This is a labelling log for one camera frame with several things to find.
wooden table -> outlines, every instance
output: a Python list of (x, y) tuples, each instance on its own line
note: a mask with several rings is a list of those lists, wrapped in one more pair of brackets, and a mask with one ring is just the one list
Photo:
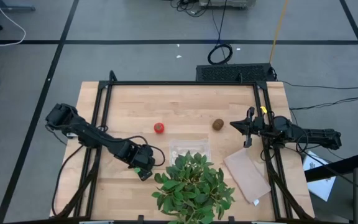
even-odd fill
[[(88, 122), (93, 114), (97, 86), (98, 82), (83, 82), (76, 105), (79, 115)], [(283, 83), (268, 83), (268, 92), (275, 114), (290, 118)], [(260, 98), (264, 104), (261, 91)], [(100, 106), (98, 122), (101, 120), (103, 102), (104, 100)], [(250, 106), (255, 106), (251, 86), (118, 85), (112, 88), (108, 133), (117, 138), (142, 135), (149, 144), (161, 148), (168, 158), (164, 166), (154, 169), (154, 173), (162, 173), (165, 166), (169, 166), (169, 145), (172, 139), (209, 139), (215, 168), (222, 168), (225, 183), (236, 188), (236, 202), (225, 212), (223, 220), (234, 216), (236, 221), (271, 221), (274, 220), (271, 195), (261, 197), (258, 206), (249, 204), (223, 162), (225, 157), (241, 149), (245, 140), (229, 122), (244, 119)], [(224, 121), (224, 127), (218, 132), (211, 127), (216, 118)], [(157, 122), (165, 125), (163, 134), (154, 133), (153, 126)], [(76, 139), (69, 140), (64, 160), (78, 146)], [(261, 139), (254, 136), (249, 156), (267, 178), (265, 162), (259, 157), (261, 150)], [(314, 216), (299, 154), (286, 149), (281, 152), (288, 189), (306, 213)], [(55, 201), (57, 211), (62, 210), (78, 188), (84, 154), (85, 149), (74, 156), (62, 172)], [(156, 163), (162, 161), (158, 152), (155, 153), (155, 158)], [(141, 182), (133, 169), (128, 169), (127, 164), (118, 161), (103, 149), (91, 218), (136, 220), (138, 215), (144, 215), (145, 220), (171, 220), (173, 217), (157, 210), (156, 198), (151, 197), (155, 187), (159, 185), (153, 178)], [(285, 217), (282, 194), (279, 190), (277, 192), (281, 216)], [(88, 193), (85, 193), (84, 205), (87, 198)], [(85, 207), (82, 206), (81, 214), (85, 214)]]

green leaf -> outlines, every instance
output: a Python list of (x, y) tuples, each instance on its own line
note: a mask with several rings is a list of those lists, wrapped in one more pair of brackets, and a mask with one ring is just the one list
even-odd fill
[(183, 200), (183, 195), (180, 192), (175, 191), (173, 193), (173, 195), (175, 196), (175, 198), (177, 198), (178, 200)]
[(206, 194), (199, 194), (196, 196), (195, 201), (197, 203), (204, 203), (207, 201), (207, 199), (208, 199), (208, 196)]
[(225, 200), (220, 200), (219, 203), (222, 205), (222, 208), (225, 210), (230, 208), (230, 204)]
[(211, 211), (212, 210), (212, 205), (205, 206), (203, 208), (200, 208), (199, 210), (202, 211), (202, 212)]
[(161, 179), (162, 179), (162, 182), (165, 183), (168, 180), (168, 177), (165, 175), (165, 173), (162, 173)]
[(166, 212), (164, 210), (161, 211), (162, 213), (166, 214), (166, 215), (172, 215), (172, 216), (178, 216), (179, 213), (178, 212), (175, 212), (175, 213), (169, 213), (169, 212)]
[(210, 169), (210, 170), (209, 170), (209, 173), (212, 174), (212, 175), (215, 175), (215, 174), (216, 174), (216, 169), (213, 169), (213, 168)]
[(218, 215), (218, 220), (221, 220), (224, 214), (224, 209), (220, 209), (219, 215)]
[(191, 173), (191, 166), (188, 166), (186, 167), (186, 174), (185, 174), (186, 179), (189, 179), (190, 173)]
[(154, 175), (154, 180), (155, 180), (157, 183), (162, 184), (161, 174), (155, 174), (155, 175)]
[(197, 187), (195, 187), (194, 193), (195, 193), (196, 195), (199, 195), (201, 192), (200, 192), (200, 190), (199, 190)]
[(219, 183), (222, 183), (224, 174), (223, 174), (223, 170), (221, 168), (219, 168), (218, 177), (219, 177)]
[(188, 198), (195, 198), (197, 195), (193, 192), (182, 192), (182, 194)]
[(153, 192), (152, 197), (158, 198), (159, 196), (161, 196), (160, 192)]
[(203, 155), (201, 158), (201, 164), (205, 164), (206, 163), (206, 155)]
[(173, 205), (172, 205), (172, 196), (166, 196), (164, 199), (164, 211), (165, 212), (170, 212), (173, 209)]
[(182, 210), (180, 210), (180, 213), (182, 215), (187, 215), (188, 211), (187, 211), (187, 209), (182, 209)]
[(204, 164), (204, 166), (206, 166), (206, 167), (209, 167), (209, 166), (211, 166), (211, 165), (213, 165), (212, 162), (206, 162), (206, 163)]
[(194, 155), (194, 159), (196, 160), (196, 162), (198, 163), (198, 164), (201, 164), (201, 154), (200, 153), (196, 153), (195, 155)]
[(179, 174), (179, 169), (175, 166), (171, 166), (171, 167), (166, 167), (165, 170), (167, 171), (167, 174), (171, 177), (174, 178), (175, 176), (177, 176)]
[(205, 216), (204, 218), (202, 218), (200, 221), (203, 224), (209, 224), (212, 222), (213, 217), (212, 216)]
[(159, 209), (159, 210), (161, 209), (161, 206), (162, 206), (162, 204), (164, 203), (164, 198), (165, 198), (164, 195), (160, 195), (160, 196), (157, 198), (157, 206), (158, 206), (158, 209)]
[(176, 185), (178, 185), (179, 184), (179, 182), (177, 182), (177, 181), (175, 181), (175, 180), (168, 180), (168, 181), (166, 181), (165, 183), (164, 183), (164, 187), (166, 188), (166, 189), (171, 189), (172, 187), (174, 187), (174, 186), (176, 186)]
[(222, 192), (222, 191), (224, 191), (224, 185), (223, 184), (218, 186), (218, 192)]
[(175, 187), (175, 191), (176, 191), (176, 192), (180, 192), (185, 185), (186, 185), (186, 183), (180, 183), (180, 184), (178, 184), (178, 185)]
[(210, 191), (211, 191), (211, 188), (209, 187), (208, 184), (206, 184), (205, 187), (203, 188), (203, 192), (206, 194), (209, 194)]
[(176, 159), (175, 159), (175, 165), (179, 168), (182, 169), (185, 164), (186, 164), (186, 157), (179, 155)]
[(189, 200), (187, 200), (185, 203), (187, 205), (189, 205), (189, 206), (192, 206), (193, 208), (196, 208), (196, 205), (193, 202), (189, 201)]

plant leaf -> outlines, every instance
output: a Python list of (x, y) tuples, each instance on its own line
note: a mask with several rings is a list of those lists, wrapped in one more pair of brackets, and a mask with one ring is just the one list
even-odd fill
[(175, 191), (173, 193), (173, 195), (175, 196), (175, 198), (177, 198), (178, 200), (183, 200), (183, 195), (179, 192), (179, 191)]
[(179, 169), (182, 169), (183, 166), (185, 166), (186, 164), (186, 157), (179, 155), (176, 159), (175, 159), (175, 166), (177, 166)]
[(172, 205), (172, 196), (171, 195), (168, 195), (165, 197), (164, 199), (164, 211), (165, 212), (169, 212), (169, 211), (172, 211), (173, 209), (173, 205)]
[(200, 153), (196, 153), (195, 155), (194, 155), (194, 159), (195, 159), (195, 161), (198, 163), (198, 164), (201, 164), (201, 154)]
[(196, 196), (195, 201), (197, 203), (204, 203), (207, 201), (207, 199), (208, 199), (208, 196), (206, 194), (199, 194)]
[(164, 198), (165, 198), (164, 195), (160, 195), (160, 196), (157, 198), (157, 206), (158, 206), (158, 209), (159, 209), (159, 210), (161, 209), (161, 206), (162, 206), (162, 204), (164, 203)]
[(160, 192), (153, 192), (152, 193), (152, 197), (158, 198), (159, 196), (161, 196)]
[(202, 218), (200, 221), (203, 224), (209, 224), (212, 222), (213, 217), (212, 216), (205, 216), (204, 218)]
[(204, 165), (206, 163), (206, 155), (203, 155), (201, 158), (201, 165)]
[(196, 208), (196, 205), (193, 202), (191, 202), (190, 200), (187, 200), (185, 203), (189, 206), (192, 206), (193, 208)]
[(222, 205), (222, 208), (225, 210), (230, 208), (230, 204), (225, 200), (220, 200), (219, 203)]
[(223, 170), (221, 168), (219, 168), (218, 177), (219, 177), (219, 183), (222, 183), (224, 174), (223, 174)]
[(182, 215), (187, 215), (188, 211), (186, 209), (182, 209), (182, 210), (180, 210), (180, 213)]
[(178, 185), (175, 187), (175, 191), (176, 191), (176, 192), (180, 192), (180, 191), (184, 188), (185, 185), (186, 185), (186, 183), (180, 183), (180, 184), (178, 184)]
[(168, 180), (168, 177), (165, 175), (165, 173), (162, 173), (161, 180), (163, 183), (165, 183)]
[(191, 173), (191, 166), (188, 166), (186, 167), (186, 174), (185, 174), (186, 179), (189, 179), (190, 173)]
[(161, 212), (164, 213), (164, 214), (166, 214), (166, 215), (173, 215), (173, 216), (178, 216), (178, 215), (179, 215), (178, 212), (176, 212), (176, 213), (169, 213), (169, 212), (166, 212), (166, 211), (164, 211), (164, 210), (162, 210)]
[(211, 191), (211, 188), (209, 187), (208, 184), (206, 184), (205, 187), (203, 188), (203, 192), (206, 194), (209, 194), (210, 191)]
[(154, 175), (154, 180), (155, 180), (157, 183), (162, 184), (161, 174), (155, 174), (155, 175)]
[(200, 208), (199, 210), (202, 211), (202, 212), (211, 211), (212, 210), (212, 205), (207, 205), (205, 207)]
[(200, 192), (200, 190), (199, 190), (197, 187), (195, 187), (194, 193), (195, 193), (196, 195), (199, 195), (201, 192)]
[(220, 213), (218, 215), (218, 220), (221, 220), (224, 214), (224, 209), (221, 208)]
[(195, 198), (197, 195), (193, 192), (182, 192), (182, 194), (188, 198)]
[(168, 180), (168, 181), (166, 181), (165, 183), (164, 183), (164, 187), (166, 188), (166, 189), (171, 189), (172, 187), (174, 187), (174, 186), (176, 186), (176, 185), (178, 185), (179, 184), (179, 182), (177, 182), (177, 181), (175, 181), (175, 180)]
[(215, 174), (216, 174), (216, 169), (213, 169), (213, 168), (210, 169), (210, 170), (209, 170), (209, 173), (212, 174), (212, 175), (215, 175)]

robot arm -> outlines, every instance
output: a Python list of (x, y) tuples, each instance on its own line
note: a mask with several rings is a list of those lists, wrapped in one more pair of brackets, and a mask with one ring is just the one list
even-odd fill
[(140, 168), (138, 175), (141, 180), (146, 180), (152, 175), (151, 169), (155, 164), (155, 159), (147, 141), (143, 145), (138, 145), (129, 139), (114, 138), (87, 123), (78, 115), (75, 107), (66, 104), (56, 104), (46, 120), (47, 126), (52, 130), (59, 130), (64, 135), (75, 133), (80, 144), (86, 147), (106, 146), (115, 158), (129, 164), (129, 168)]
[(231, 126), (247, 136), (244, 147), (252, 145), (252, 134), (265, 136), (271, 146), (279, 149), (285, 147), (288, 142), (319, 144), (334, 150), (342, 146), (341, 133), (333, 129), (302, 129), (283, 116), (276, 116), (272, 124), (265, 124), (263, 116), (252, 120), (254, 112), (255, 108), (250, 107), (246, 119), (230, 122)]

